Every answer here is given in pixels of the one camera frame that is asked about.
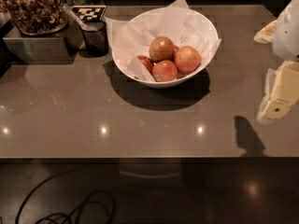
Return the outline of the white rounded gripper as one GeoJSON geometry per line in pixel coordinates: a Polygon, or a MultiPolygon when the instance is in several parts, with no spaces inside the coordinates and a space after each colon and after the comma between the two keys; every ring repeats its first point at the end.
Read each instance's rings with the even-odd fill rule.
{"type": "MultiPolygon", "coordinates": [[[[253,38],[260,44],[272,42],[273,53],[281,60],[299,61],[299,0],[291,2],[253,38]]],[[[265,77],[261,120],[284,118],[299,100],[299,62],[284,62],[269,68],[265,77]]]]}

